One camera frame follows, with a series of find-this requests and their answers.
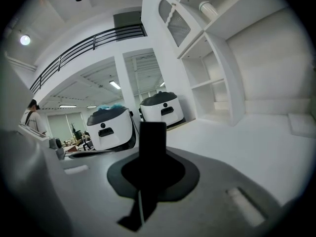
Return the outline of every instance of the ceiling light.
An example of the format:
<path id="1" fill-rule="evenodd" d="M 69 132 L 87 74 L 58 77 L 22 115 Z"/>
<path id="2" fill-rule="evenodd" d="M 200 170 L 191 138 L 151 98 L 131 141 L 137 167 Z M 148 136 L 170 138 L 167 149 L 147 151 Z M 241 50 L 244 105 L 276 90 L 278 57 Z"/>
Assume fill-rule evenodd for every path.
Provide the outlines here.
<path id="1" fill-rule="evenodd" d="M 120 89 L 120 86 L 118 86 L 114 81 L 110 81 L 109 83 L 110 83 L 110 85 L 114 86 L 115 88 Z"/>
<path id="2" fill-rule="evenodd" d="M 28 36 L 28 35 L 23 35 L 23 36 L 20 38 L 20 42 L 21 42 L 22 45 L 28 45 L 28 44 L 30 44 L 30 42 L 31 42 L 30 36 Z"/>
<path id="3" fill-rule="evenodd" d="M 75 108 L 77 105 L 60 105 L 59 108 Z"/>

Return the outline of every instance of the railing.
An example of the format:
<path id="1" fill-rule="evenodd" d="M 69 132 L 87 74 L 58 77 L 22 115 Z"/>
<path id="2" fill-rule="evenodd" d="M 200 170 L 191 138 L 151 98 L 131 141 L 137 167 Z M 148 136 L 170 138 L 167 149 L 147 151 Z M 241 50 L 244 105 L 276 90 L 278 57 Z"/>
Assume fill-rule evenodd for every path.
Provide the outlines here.
<path id="1" fill-rule="evenodd" d="M 35 80 L 30 90 L 34 94 L 38 92 L 43 84 L 47 82 L 47 80 L 53 74 L 60 71 L 60 69 L 67 63 L 71 62 L 73 59 L 77 58 L 83 53 L 86 53 L 90 50 L 95 50 L 97 47 L 113 41 L 144 36 L 146 36 L 146 34 L 142 24 L 117 27 L 90 36 L 63 52 L 52 63 L 50 63 L 48 67 L 41 73 L 41 75 Z"/>

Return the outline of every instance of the floor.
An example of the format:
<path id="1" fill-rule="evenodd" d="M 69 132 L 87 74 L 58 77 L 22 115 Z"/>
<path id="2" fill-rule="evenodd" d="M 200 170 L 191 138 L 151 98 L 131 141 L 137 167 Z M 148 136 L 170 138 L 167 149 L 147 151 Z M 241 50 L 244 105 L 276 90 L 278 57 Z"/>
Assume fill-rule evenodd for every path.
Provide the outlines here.
<path id="1" fill-rule="evenodd" d="M 284 205 L 310 177 L 316 139 L 291 135 L 285 115 L 245 115 L 234 127 L 194 120 L 168 131 L 167 146 L 230 164 Z"/>

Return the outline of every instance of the black post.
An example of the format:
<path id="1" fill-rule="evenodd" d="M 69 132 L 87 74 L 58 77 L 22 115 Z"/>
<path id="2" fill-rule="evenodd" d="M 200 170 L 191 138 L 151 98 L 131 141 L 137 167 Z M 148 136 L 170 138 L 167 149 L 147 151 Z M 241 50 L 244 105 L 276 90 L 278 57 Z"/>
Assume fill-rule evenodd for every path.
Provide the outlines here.
<path id="1" fill-rule="evenodd" d="M 61 61 L 61 56 L 59 56 L 58 71 L 60 71 L 60 61 Z"/>
<path id="2" fill-rule="evenodd" d="M 139 25 L 140 29 L 142 30 L 142 33 L 143 33 L 143 37 L 145 37 L 145 32 L 144 32 L 144 29 L 143 29 L 143 25 Z"/>
<path id="3" fill-rule="evenodd" d="M 95 35 L 93 36 L 93 50 L 95 50 Z"/>

